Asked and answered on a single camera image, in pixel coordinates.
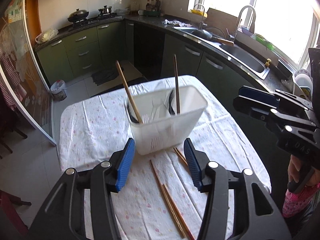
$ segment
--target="drawer handle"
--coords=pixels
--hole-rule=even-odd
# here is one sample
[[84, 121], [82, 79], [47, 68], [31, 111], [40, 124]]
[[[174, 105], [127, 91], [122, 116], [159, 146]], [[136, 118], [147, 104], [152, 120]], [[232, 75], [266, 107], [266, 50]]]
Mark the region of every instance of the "drawer handle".
[[88, 53], [89, 53], [89, 51], [84, 52], [84, 53], [80, 53], [79, 56], [83, 56], [83, 55], [88, 54]]
[[217, 69], [223, 69], [222, 66], [219, 66], [219, 65], [213, 63], [211, 60], [209, 60], [209, 59], [207, 59], [207, 58], [205, 59], [205, 61], [206, 61], [207, 63], [209, 63], [211, 66], [213, 66], [213, 67], [215, 67], [215, 68], [217, 68]]
[[104, 25], [104, 26], [98, 27], [98, 29], [103, 29], [103, 28], [107, 28], [107, 27], [109, 27], [109, 25]]
[[83, 67], [83, 69], [89, 68], [89, 67], [91, 67], [91, 66], [92, 66], [92, 64], [90, 64], [89, 66]]
[[84, 39], [86, 39], [86, 38], [87, 38], [87, 36], [84, 36], [84, 37], [82, 37], [82, 38], [77, 39], [76, 41], [82, 41], [82, 40], [84, 40]]
[[56, 43], [54, 43], [54, 44], [51, 44], [51, 47], [53, 47], [53, 46], [56, 46], [56, 45], [58, 45], [59, 43], [61, 43], [62, 42], [62, 40], [60, 40], [60, 41], [57, 41]]
[[190, 52], [192, 55], [200, 56], [199, 52], [193, 51], [193, 50], [191, 50], [191, 49], [189, 49], [187, 47], [185, 47], [185, 49], [186, 49], [187, 52]]

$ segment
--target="gooseneck faucet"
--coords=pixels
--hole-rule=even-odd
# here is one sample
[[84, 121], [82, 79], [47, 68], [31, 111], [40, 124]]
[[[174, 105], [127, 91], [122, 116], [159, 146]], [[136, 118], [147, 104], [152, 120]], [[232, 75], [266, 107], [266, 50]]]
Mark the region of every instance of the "gooseneck faucet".
[[249, 27], [249, 32], [254, 33], [254, 23], [256, 21], [256, 10], [254, 9], [254, 7], [252, 5], [246, 5], [240, 10], [240, 13], [239, 13], [239, 16], [238, 16], [238, 19], [237, 19], [237, 23], [236, 23], [236, 28], [235, 28], [235, 31], [233, 33], [232, 41], [234, 41], [236, 39], [236, 34], [237, 34], [237, 30], [239, 28], [241, 15], [242, 15], [243, 11], [245, 9], [247, 9], [247, 8], [250, 8], [252, 10], [252, 13], [253, 13], [252, 23], [251, 23], [251, 25]]
[[204, 6], [203, 6], [203, 4], [202, 4], [202, 3], [197, 3], [197, 4], [195, 4], [195, 6], [194, 6], [194, 7], [196, 7], [197, 5], [201, 5], [201, 6], [203, 7], [202, 20], [201, 20], [201, 22], [200, 22], [200, 24], [199, 24], [199, 30], [202, 30], [203, 17], [204, 17], [205, 9], [204, 9]]

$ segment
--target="hand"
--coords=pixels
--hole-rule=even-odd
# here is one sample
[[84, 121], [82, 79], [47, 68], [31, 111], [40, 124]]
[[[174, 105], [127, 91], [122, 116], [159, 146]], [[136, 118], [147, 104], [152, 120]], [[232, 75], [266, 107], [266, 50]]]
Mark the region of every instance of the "hand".
[[[299, 181], [299, 171], [302, 166], [300, 159], [296, 156], [291, 155], [290, 163], [288, 166], [288, 176], [289, 182], [294, 180], [295, 182]], [[315, 173], [312, 175], [310, 180], [306, 183], [307, 186], [314, 186], [320, 182], [320, 171], [315, 169]]]

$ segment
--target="white tablecloth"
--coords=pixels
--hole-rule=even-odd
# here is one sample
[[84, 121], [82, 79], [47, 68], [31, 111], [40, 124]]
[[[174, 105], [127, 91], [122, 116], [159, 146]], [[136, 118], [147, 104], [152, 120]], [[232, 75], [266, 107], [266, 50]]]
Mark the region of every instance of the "white tablecloth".
[[[132, 94], [175, 87], [174, 78], [131, 86]], [[195, 86], [208, 101], [208, 107], [190, 134], [195, 149], [204, 151], [232, 171], [254, 170], [271, 191], [270, 178], [258, 154], [231, 115], [195, 77], [179, 77], [179, 85]], [[132, 132], [127, 120], [124, 89], [68, 106], [60, 121], [60, 165], [64, 171], [92, 169], [113, 152], [124, 148]], [[178, 148], [183, 152], [183, 145]], [[121, 192], [112, 195], [122, 239], [181, 239], [152, 173], [152, 159], [163, 184], [167, 184], [179, 211], [196, 238], [202, 222], [207, 195], [199, 193], [184, 164], [173, 150], [141, 156], [136, 154], [127, 183]], [[229, 191], [229, 213], [226, 237], [233, 226], [233, 192]], [[90, 192], [85, 192], [85, 224], [88, 238], [93, 239], [90, 217]]]

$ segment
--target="stainless steel pot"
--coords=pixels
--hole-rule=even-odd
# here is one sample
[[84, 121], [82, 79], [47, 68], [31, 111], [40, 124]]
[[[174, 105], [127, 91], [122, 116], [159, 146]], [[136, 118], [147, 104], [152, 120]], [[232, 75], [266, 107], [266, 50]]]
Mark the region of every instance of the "stainless steel pot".
[[112, 6], [103, 6], [103, 8], [99, 9], [101, 15], [111, 13]]
[[89, 15], [89, 12], [87, 10], [77, 9], [75, 12], [69, 15], [68, 21], [73, 23], [80, 20], [84, 20], [88, 15]]

